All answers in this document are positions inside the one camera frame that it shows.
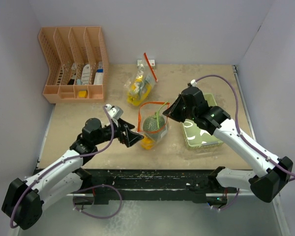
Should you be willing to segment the yellow banana bunch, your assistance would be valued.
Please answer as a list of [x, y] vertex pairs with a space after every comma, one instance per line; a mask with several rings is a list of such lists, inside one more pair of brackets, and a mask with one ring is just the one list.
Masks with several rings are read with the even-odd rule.
[[152, 85], [139, 76], [130, 85], [130, 89], [127, 92], [127, 102], [133, 106], [139, 106], [149, 95], [152, 90]]

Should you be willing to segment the netted green melon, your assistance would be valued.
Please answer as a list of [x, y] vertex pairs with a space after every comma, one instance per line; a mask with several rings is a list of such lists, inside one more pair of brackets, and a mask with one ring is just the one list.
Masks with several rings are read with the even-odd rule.
[[165, 125], [165, 119], [163, 116], [152, 115], [147, 117], [143, 123], [143, 130], [147, 132], [158, 131]]

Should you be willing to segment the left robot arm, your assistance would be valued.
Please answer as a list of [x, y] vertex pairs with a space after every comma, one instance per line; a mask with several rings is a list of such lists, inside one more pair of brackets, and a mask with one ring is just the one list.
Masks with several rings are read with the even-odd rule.
[[113, 139], [118, 139], [129, 148], [143, 139], [133, 129], [134, 125], [120, 118], [111, 118], [105, 126], [97, 118], [88, 119], [76, 141], [58, 160], [25, 180], [16, 178], [9, 184], [1, 209], [9, 216], [10, 227], [27, 230], [44, 210], [67, 194], [88, 192], [91, 180], [83, 176], [82, 166], [106, 150], [96, 146], [111, 145]]

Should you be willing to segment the clear zip bag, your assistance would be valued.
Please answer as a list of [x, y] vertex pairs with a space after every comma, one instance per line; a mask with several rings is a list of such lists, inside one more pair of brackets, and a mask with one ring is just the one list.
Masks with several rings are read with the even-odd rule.
[[143, 135], [140, 145], [145, 150], [151, 150], [161, 142], [168, 133], [168, 118], [162, 113], [169, 108], [167, 102], [146, 102], [139, 107], [138, 129]]
[[154, 68], [155, 61], [143, 53], [142, 59], [137, 62], [136, 74], [125, 83], [126, 101], [131, 106], [140, 106], [158, 82]]

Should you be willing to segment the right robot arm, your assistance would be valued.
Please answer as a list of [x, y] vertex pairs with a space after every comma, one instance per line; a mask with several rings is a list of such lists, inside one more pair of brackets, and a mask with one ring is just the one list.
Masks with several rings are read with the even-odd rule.
[[270, 203], [288, 183], [293, 162], [280, 158], [242, 131], [238, 122], [219, 106], [209, 106], [198, 87], [184, 89], [163, 116], [177, 122], [193, 121], [201, 130], [220, 139], [251, 167], [250, 171], [218, 167], [209, 176], [209, 188], [251, 190], [261, 201]]

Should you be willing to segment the yellow bell pepper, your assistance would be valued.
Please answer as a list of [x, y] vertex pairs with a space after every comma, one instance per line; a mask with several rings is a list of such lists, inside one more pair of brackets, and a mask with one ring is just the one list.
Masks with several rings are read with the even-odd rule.
[[140, 144], [143, 149], [151, 150], [155, 146], [155, 141], [147, 136], [144, 136]]

